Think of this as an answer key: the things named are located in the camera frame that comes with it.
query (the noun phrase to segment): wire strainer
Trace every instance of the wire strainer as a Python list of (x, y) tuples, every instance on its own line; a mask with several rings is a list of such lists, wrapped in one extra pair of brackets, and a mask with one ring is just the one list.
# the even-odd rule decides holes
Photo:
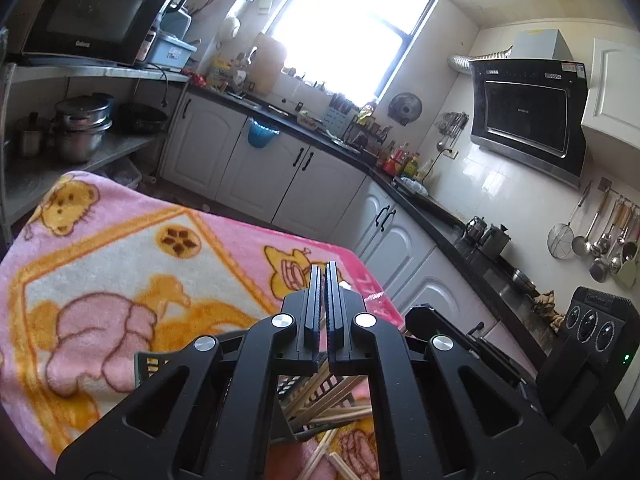
[(572, 252), (571, 241), (574, 239), (574, 232), (571, 229), (571, 220), (574, 219), (578, 209), (582, 207), (582, 204), (587, 199), (591, 190), (591, 183), (592, 181), (590, 180), (587, 187), (584, 188), (580, 200), (578, 200), (574, 211), (571, 213), (571, 216), (569, 216), (569, 221), (566, 224), (556, 224), (550, 229), (549, 234), (546, 236), (546, 247), (554, 258), (566, 258)]

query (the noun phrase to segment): fan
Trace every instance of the fan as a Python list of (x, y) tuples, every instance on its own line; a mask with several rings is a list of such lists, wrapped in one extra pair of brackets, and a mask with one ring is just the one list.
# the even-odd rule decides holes
[(422, 113), (422, 101), (417, 95), (403, 92), (391, 99), (389, 117), (402, 126), (413, 123)]

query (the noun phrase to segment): window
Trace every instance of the window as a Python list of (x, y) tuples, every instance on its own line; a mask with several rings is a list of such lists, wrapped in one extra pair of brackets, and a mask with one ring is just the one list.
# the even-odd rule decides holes
[(268, 33), (285, 66), (358, 105), (379, 96), (434, 0), (288, 0)]

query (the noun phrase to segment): black microwave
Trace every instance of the black microwave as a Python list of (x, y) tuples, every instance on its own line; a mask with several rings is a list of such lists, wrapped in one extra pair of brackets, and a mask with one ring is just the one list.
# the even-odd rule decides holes
[(132, 65), (149, 28), (171, 0), (18, 0), (8, 51)]
[(582, 63), (555, 59), (470, 62), (474, 83), (471, 141), (580, 186), (587, 144)]

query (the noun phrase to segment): cutting board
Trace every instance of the cutting board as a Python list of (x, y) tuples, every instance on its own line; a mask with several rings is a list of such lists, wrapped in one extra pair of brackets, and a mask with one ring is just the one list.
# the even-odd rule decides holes
[(279, 41), (260, 33), (254, 41), (256, 52), (247, 81), (254, 83), (254, 93), (268, 95), (287, 59), (287, 49)]

